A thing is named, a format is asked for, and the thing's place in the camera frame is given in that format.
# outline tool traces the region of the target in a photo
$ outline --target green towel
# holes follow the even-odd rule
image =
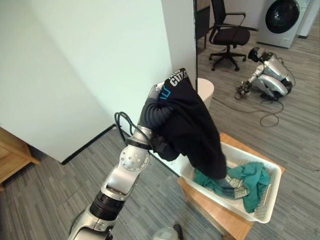
[[[262,163],[249,162],[228,167],[227,176],[223,179],[211,179],[196,169],[194,181],[221,197],[232,200],[242,198],[244,209],[253,213],[270,184],[270,177]]]

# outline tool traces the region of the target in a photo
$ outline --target white wall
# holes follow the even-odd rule
[[[196,41],[193,0],[161,0],[173,70],[185,68],[196,87]]]
[[[242,26],[258,29],[261,14],[267,0],[224,0],[225,11],[228,12],[245,12],[246,17]],[[227,16],[225,23],[240,24],[242,16]],[[211,8],[210,27],[213,26],[214,15]]]
[[[112,124],[20,0],[0,1],[0,125],[63,161]]]
[[[317,15],[319,14],[320,0],[311,0],[300,24],[298,35],[307,37]]]
[[[161,1],[26,1],[104,110],[136,123],[173,70]]]

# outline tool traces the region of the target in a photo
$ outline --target office chair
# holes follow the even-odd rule
[[[247,29],[240,28],[246,17],[246,13],[226,12],[223,0],[211,0],[211,3],[214,14],[214,25],[209,37],[209,42],[214,45],[226,46],[226,52],[210,54],[209,60],[212,60],[212,56],[221,56],[213,63],[211,70],[216,70],[216,65],[222,60],[229,59],[233,65],[235,65],[235,70],[239,71],[240,68],[233,57],[243,57],[242,61],[245,62],[247,60],[247,56],[241,53],[230,52],[230,46],[232,45],[235,49],[237,45],[243,46],[249,41],[250,32]],[[243,19],[240,25],[227,24],[224,23],[227,15],[242,15]]]

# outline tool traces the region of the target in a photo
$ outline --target washing machine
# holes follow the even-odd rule
[[[266,0],[256,41],[290,48],[310,0]]]

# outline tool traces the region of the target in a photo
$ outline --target floor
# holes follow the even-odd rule
[[[248,53],[253,47],[273,52],[284,59],[285,65],[296,78],[292,92],[280,101],[284,110],[279,113],[279,124],[260,126],[265,113],[240,113],[220,102],[211,101],[210,114],[217,129],[247,144],[286,168],[271,221],[255,224],[248,240],[318,240],[320,239],[320,18],[318,16],[306,40],[297,39],[290,49],[256,43],[257,32],[251,31],[245,46],[232,49],[236,53]],[[240,71],[227,60],[211,71],[210,53],[223,50],[207,42],[207,48],[198,55],[198,77],[214,84],[213,96],[230,107],[243,110],[267,110],[276,112],[277,103],[261,105],[258,92],[247,99],[234,98],[236,87],[251,76],[257,63],[238,57]],[[274,117],[264,120],[273,125]]]
[[[320,238],[320,21],[306,40],[290,49],[256,44],[256,32],[246,46],[235,52],[248,53],[255,46],[284,59],[296,77],[296,86],[281,99],[284,110],[277,126],[259,124],[262,113],[244,114],[212,100],[210,113],[220,132],[225,132],[283,165],[271,221],[254,224],[248,240],[318,240]],[[225,61],[211,71],[208,55],[222,50],[207,44],[198,55],[198,75],[215,86],[214,96],[235,108],[277,111],[275,104],[260,105],[257,92],[235,100],[235,88],[257,64],[238,60],[240,71]],[[67,165],[47,156],[41,164],[28,165],[4,184],[0,195],[1,240],[65,240],[74,217],[91,203],[107,173],[118,162],[124,144],[111,130]],[[115,240],[144,240],[163,226],[179,222],[186,240],[220,240],[221,235],[183,200],[177,176],[152,160],[141,174],[131,198],[114,228]]]

